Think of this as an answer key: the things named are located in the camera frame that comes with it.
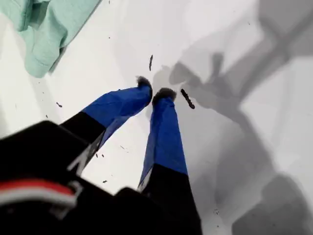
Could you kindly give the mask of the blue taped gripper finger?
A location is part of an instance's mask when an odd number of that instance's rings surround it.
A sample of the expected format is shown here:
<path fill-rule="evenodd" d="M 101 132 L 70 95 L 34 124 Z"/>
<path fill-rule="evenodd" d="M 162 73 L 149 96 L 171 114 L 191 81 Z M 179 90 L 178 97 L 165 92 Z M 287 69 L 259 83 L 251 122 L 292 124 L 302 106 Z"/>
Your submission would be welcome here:
<path fill-rule="evenodd" d="M 137 78 L 137 86 L 106 93 L 61 124 L 76 136 L 101 148 L 130 117 L 141 112 L 152 100 L 148 79 Z"/>
<path fill-rule="evenodd" d="M 143 170 L 138 188 L 155 206 L 153 220 L 160 235 L 201 235 L 201 219 L 193 198 L 178 116 L 176 92 L 160 89 L 152 100 Z"/>

